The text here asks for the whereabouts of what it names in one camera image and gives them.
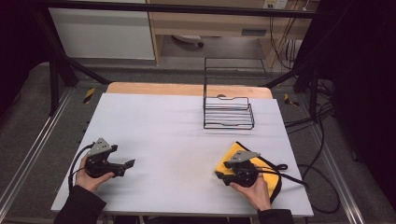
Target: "gray carpet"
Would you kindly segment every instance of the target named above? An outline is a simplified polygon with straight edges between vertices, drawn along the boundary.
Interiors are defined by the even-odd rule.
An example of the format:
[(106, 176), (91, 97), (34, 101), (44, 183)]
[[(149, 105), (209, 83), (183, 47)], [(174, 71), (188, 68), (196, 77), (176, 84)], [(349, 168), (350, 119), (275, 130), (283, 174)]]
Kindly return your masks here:
[[(105, 68), (96, 70), (98, 74), (117, 81), (194, 84), (199, 84), (203, 81), (203, 74), (199, 72), (137, 71)], [(35, 137), (48, 117), (47, 115), (50, 112), (48, 76), (48, 69), (37, 67), (32, 72), (22, 91), (22, 96), (28, 95), (32, 96), (32, 98), (21, 99), (9, 109), (6, 117), (1, 118), (1, 142), (3, 147), (6, 146), (2, 148), (2, 151), (6, 152), (3, 155), (6, 156), (2, 156), (0, 162), (2, 165), (1, 189), (7, 185), (18, 169), (18, 165), (23, 160), (23, 155), (29, 146), (33, 144)], [(255, 86), (265, 81), (246, 80), (247, 83), (244, 84)], [(98, 87), (90, 103), (84, 105), (82, 101), (90, 87), (88, 79), (85, 83), (87, 86), (84, 85), (74, 89), (63, 115), (22, 186), (14, 204), (10, 207), (7, 213), (8, 219), (14, 217), (54, 218), (55, 215), (50, 211), (50, 207), (56, 196), (55, 190), (61, 185), (67, 168), (78, 150), (78, 141), (82, 139), (83, 130), (89, 125), (87, 121), (92, 117), (101, 92), (106, 90), (106, 86)], [(219, 80), (218, 83), (231, 84), (230, 81), (223, 79)], [(278, 100), (283, 119), (285, 121), (304, 119), (306, 115), (300, 106), (284, 104), (284, 92), (290, 95), (290, 99), (299, 101), (299, 98), (288, 88), (273, 89), (274, 97)], [(396, 223), (394, 211), (371, 178), (364, 164), (354, 162), (351, 159), (350, 150), (338, 127), (337, 120), (328, 117), (324, 121), (324, 126), (326, 142), (333, 150), (332, 153), (343, 171), (346, 182), (351, 188), (365, 221), (367, 223)], [(298, 163), (308, 164), (318, 151), (318, 143), (315, 141), (311, 129), (304, 129), (290, 134), (290, 143)], [(318, 160), (315, 167), (328, 176), (321, 159)], [(316, 173), (310, 172), (306, 177), (306, 181), (312, 189), (312, 194), (310, 195), (311, 203), (323, 210), (333, 209), (336, 203), (335, 196), (324, 179)], [(309, 218), (309, 222), (348, 223), (348, 219), (341, 206), (340, 210), (331, 215), (315, 211), (315, 216)]]

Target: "dish rack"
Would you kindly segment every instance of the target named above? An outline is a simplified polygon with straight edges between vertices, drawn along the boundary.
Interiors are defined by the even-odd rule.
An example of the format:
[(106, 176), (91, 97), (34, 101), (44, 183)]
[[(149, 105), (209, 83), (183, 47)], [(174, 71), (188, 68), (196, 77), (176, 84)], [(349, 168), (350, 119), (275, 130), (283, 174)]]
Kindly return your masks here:
[(207, 87), (208, 87), (209, 79), (223, 79), (223, 78), (249, 79), (249, 77), (210, 77), (207, 72), (209, 69), (213, 69), (213, 68), (220, 69), (220, 68), (230, 68), (230, 67), (207, 66), (206, 60), (208, 59), (205, 58), (204, 105), (203, 105), (204, 128), (231, 129), (231, 130), (253, 129), (255, 123), (253, 116), (253, 109), (247, 97), (243, 97), (243, 96), (227, 97), (221, 94), (218, 96), (207, 96)]

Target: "aluminum rail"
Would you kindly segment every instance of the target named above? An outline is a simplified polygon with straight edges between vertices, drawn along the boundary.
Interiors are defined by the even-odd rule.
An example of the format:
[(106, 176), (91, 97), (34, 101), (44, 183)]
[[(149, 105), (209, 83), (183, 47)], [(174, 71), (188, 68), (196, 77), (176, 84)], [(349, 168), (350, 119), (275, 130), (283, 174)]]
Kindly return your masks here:
[(247, 7), (208, 7), (208, 6), (88, 2), (88, 1), (66, 1), (66, 0), (60, 0), (60, 1), (37, 0), (35, 1), (35, 4), (42, 7), (90, 9), (90, 10), (173, 12), (173, 13), (300, 18), (300, 19), (336, 19), (337, 18), (336, 14), (330, 12), (309, 11), (309, 10), (297, 11), (297, 10), (267, 9), (267, 8), (247, 8)]
[(67, 105), (69, 97), (73, 92), (73, 88), (68, 88), (64, 95), (61, 98), (60, 106), (55, 114), (47, 119), (46, 124), (42, 128), (40, 134), (38, 135), (37, 139), (31, 146), (29, 152), (27, 153), (25, 159), (20, 165), (20, 168), (13, 176), (12, 180), (9, 182), (7, 189), (3, 193), (0, 198), (0, 223), (3, 222), (3, 219), (6, 217), (8, 209), (11, 207), (12, 203), (14, 202), (15, 198), (17, 197), (24, 181), (26, 180), (27, 176), (29, 175), (30, 171), (32, 170), (33, 166), (35, 165), (35, 161), (37, 160), (38, 156), (40, 155), (41, 150), (43, 149), (44, 145), (47, 143), (48, 138), (52, 130), (54, 129), (56, 123), (58, 122), (60, 116), (64, 112), (64, 109)]
[[(298, 98), (300, 100), (300, 105), (302, 106), (305, 114), (309, 115), (308, 112), (308, 102), (305, 99), (302, 93), (298, 94)], [(311, 127), (311, 130), (314, 132), (317, 143), (320, 145), (321, 135), (320, 129), (318, 125), (314, 125)], [(332, 156), (331, 149), (327, 146), (326, 141), (324, 142), (323, 151), (321, 157), (326, 165), (327, 170), (329, 171), (329, 175), (334, 183), (335, 188), (340, 194), (340, 200), (342, 205), (344, 206), (344, 210), (346, 212), (346, 216), (349, 219), (349, 223), (351, 224), (364, 224), (364, 218), (361, 215), (361, 210), (356, 204), (353, 195), (347, 186), (347, 182), (344, 179), (342, 171), (338, 168), (338, 165), (335, 162), (334, 157)]]

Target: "white cabinet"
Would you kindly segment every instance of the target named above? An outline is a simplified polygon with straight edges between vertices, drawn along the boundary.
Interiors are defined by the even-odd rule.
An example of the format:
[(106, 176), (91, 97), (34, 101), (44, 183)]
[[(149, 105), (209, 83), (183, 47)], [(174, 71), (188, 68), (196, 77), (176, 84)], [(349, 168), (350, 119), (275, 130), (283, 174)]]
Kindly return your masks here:
[(69, 57), (154, 60), (147, 12), (63, 8), (49, 12)]

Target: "black wire rack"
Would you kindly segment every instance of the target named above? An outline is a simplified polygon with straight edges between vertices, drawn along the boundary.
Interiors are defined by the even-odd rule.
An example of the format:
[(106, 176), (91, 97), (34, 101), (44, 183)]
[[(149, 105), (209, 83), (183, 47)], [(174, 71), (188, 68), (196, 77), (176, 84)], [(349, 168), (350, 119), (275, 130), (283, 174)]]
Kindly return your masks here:
[(254, 117), (247, 97), (206, 97), (204, 100), (205, 129), (254, 128)]
[[(251, 103), (247, 97), (227, 97), (219, 94), (218, 96), (207, 96), (208, 80), (209, 79), (266, 79), (266, 72), (261, 59), (258, 60), (260, 66), (223, 66), (214, 65), (208, 66), (207, 60), (239, 60), (238, 58), (205, 58), (205, 82), (204, 82), (204, 128), (205, 129), (236, 129), (236, 130), (251, 130), (254, 128), (254, 116)], [(261, 77), (216, 77), (209, 76), (208, 73), (215, 70), (225, 69), (249, 70), (261, 69), (263, 76)]]

